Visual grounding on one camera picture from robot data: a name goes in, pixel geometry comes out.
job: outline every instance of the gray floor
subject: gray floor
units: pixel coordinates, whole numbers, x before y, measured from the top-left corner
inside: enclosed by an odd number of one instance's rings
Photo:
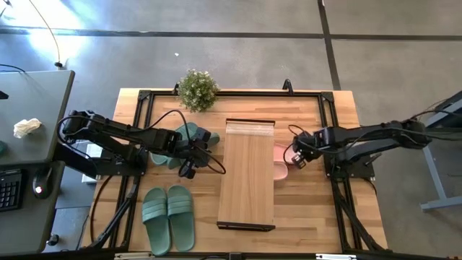
[[[11,2],[14,8],[5,10],[0,25],[44,26],[28,1]],[[316,0],[34,2],[54,28],[323,32]],[[331,33],[462,34],[462,2],[457,0],[325,0],[325,5]],[[68,110],[91,109],[111,117],[120,88],[173,87],[190,68],[208,70],[221,87],[280,88],[284,79],[290,78],[296,89],[332,90],[326,47],[321,39],[97,36],[57,39],[61,60],[77,74]],[[332,45],[341,88],[353,91],[361,124],[408,118],[462,89],[462,41],[333,40]],[[32,35],[0,35],[3,64],[37,71],[55,69],[54,61],[56,49],[45,30]],[[446,146],[435,143],[435,150],[444,150]],[[462,207],[429,213],[419,208],[419,203],[437,198],[422,152],[404,149],[384,152],[374,167],[389,247],[411,254],[462,255]],[[450,169],[454,168],[441,170],[448,195],[461,195],[462,178],[450,177]],[[66,171],[58,207],[90,205],[88,191],[92,188],[79,180],[80,174]],[[60,216],[56,216],[56,229],[60,226]],[[73,237],[71,241],[77,241],[78,224],[83,223],[85,216],[69,210],[65,218],[74,223],[73,231],[63,228],[56,232],[73,234],[69,235]]]

